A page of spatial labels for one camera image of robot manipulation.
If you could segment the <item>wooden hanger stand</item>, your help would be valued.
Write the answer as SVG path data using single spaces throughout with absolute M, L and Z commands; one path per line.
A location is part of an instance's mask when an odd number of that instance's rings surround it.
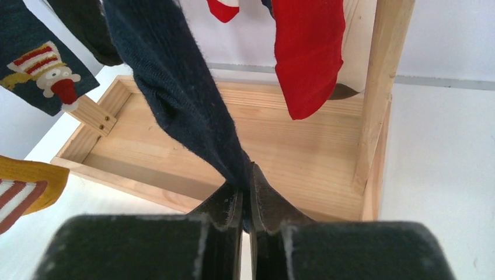
M 347 1 L 345 53 L 364 47 L 365 91 L 292 120 L 279 86 L 241 73 L 217 80 L 242 146 L 270 184 L 320 221 L 379 216 L 392 86 L 413 1 Z M 80 124 L 52 164 L 122 192 L 187 212 L 222 177 L 157 127 L 133 78 L 119 75 L 99 101 L 84 96 Z

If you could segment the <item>red sock white pattern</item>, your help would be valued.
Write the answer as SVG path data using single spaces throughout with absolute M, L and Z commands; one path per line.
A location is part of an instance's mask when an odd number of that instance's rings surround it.
M 343 65 L 343 1 L 272 1 L 275 72 L 288 113 L 302 120 L 333 93 Z

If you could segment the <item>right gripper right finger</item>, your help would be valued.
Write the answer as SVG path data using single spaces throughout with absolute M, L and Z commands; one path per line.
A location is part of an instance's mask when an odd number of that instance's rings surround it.
M 454 279 L 443 250 L 417 222 L 318 222 L 252 164 L 254 279 Z

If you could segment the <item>dark blue sock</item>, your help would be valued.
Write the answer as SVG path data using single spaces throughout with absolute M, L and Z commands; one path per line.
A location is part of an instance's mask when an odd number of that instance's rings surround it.
M 158 125 L 250 190 L 251 162 L 178 1 L 104 1 L 113 44 Z

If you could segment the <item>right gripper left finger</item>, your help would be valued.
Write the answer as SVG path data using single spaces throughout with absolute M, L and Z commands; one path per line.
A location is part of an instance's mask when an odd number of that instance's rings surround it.
M 34 279 L 238 279 L 243 194 L 223 184 L 186 215 L 79 215 Z

